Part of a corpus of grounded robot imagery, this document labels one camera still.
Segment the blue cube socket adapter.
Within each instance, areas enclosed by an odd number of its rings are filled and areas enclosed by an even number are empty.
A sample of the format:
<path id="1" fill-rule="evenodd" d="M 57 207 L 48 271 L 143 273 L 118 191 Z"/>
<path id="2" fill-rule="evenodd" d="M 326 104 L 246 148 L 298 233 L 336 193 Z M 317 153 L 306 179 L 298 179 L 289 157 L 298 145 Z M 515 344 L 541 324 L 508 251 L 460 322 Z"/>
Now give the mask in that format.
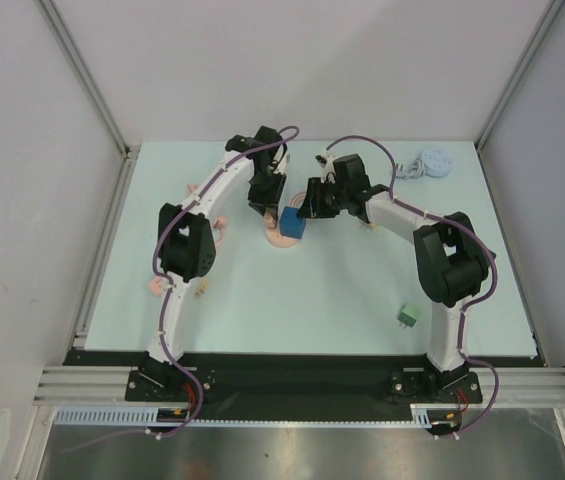
<path id="1" fill-rule="evenodd" d="M 285 206 L 278 220 L 280 234 L 293 240 L 300 240 L 306 228 L 306 219 L 298 215 L 299 209 Z"/>

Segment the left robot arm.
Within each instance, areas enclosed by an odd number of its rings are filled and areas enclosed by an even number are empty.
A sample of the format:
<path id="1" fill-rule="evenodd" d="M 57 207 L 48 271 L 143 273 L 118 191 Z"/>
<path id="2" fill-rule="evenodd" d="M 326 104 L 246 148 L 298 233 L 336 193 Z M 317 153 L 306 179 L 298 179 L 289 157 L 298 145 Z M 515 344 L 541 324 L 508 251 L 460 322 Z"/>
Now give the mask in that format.
<path id="1" fill-rule="evenodd" d="M 299 132 L 295 125 L 279 130 L 262 126 L 252 137 L 233 136 L 209 176 L 180 204 L 161 208 L 151 268 L 159 280 L 162 306 L 148 354 L 174 369 L 160 365 L 151 371 L 147 385 L 159 398 L 172 399 L 183 387 L 180 372 L 185 369 L 178 363 L 183 355 L 180 316 L 191 296 L 189 289 L 215 263 L 218 247 L 213 221 L 219 207 L 237 186 L 247 184 L 249 207 L 262 217 L 267 229 L 276 229 L 287 179 L 288 144 Z"/>

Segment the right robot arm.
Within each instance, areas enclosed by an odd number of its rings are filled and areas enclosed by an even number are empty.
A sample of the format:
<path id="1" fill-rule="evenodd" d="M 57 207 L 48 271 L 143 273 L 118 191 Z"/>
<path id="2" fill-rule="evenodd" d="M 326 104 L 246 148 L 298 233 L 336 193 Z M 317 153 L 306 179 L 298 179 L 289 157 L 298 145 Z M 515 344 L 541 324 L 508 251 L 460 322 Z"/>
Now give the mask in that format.
<path id="1" fill-rule="evenodd" d="M 493 253 L 475 235 L 466 214 L 437 216 L 400 200 L 385 185 L 372 185 L 359 155 L 322 153 L 316 160 L 323 173 L 308 179 L 299 217 L 334 218 L 346 211 L 413 245 L 418 280 L 432 302 L 426 357 L 433 370 L 423 376 L 423 388 L 435 401 L 448 400 L 468 375 L 467 310 L 482 283 L 496 275 Z"/>

